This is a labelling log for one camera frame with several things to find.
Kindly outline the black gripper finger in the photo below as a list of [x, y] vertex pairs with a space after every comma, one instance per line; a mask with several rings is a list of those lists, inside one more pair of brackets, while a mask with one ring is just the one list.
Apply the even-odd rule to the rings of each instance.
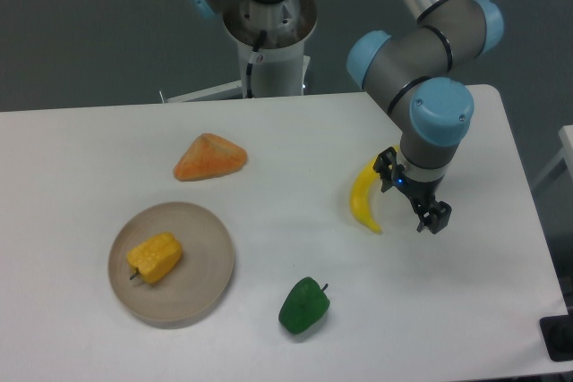
[[397, 148], [387, 148], [375, 158], [372, 169], [381, 179], [381, 192], [397, 188], [401, 184], [397, 156]]
[[419, 219], [416, 227], [418, 233], [428, 230], [432, 234], [437, 234], [448, 225], [452, 213], [448, 203], [435, 199], [428, 202], [412, 199], [411, 205]]

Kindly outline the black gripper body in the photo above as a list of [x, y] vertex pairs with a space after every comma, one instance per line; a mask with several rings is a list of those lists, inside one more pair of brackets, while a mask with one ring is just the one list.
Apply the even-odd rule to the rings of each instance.
[[410, 200], [415, 212], [444, 212], [447, 206], [437, 201], [435, 194], [445, 173], [445, 167], [424, 169], [394, 162], [390, 175], [392, 184]]

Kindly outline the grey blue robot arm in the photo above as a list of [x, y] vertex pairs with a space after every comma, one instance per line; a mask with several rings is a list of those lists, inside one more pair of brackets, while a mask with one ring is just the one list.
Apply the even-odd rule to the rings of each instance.
[[[204, 16], [221, 15], [237, 46], [245, 98], [297, 96], [303, 91], [304, 43], [315, 29], [313, 0], [191, 0]], [[456, 65], [485, 54], [504, 33], [490, 0], [404, 0], [416, 29], [403, 38], [377, 30], [352, 46], [346, 68], [401, 130], [397, 147], [383, 150], [357, 176], [349, 198], [354, 218], [380, 227], [368, 203], [371, 186], [406, 196], [420, 230], [441, 231], [449, 204], [435, 193], [469, 129], [475, 104], [449, 78]]]

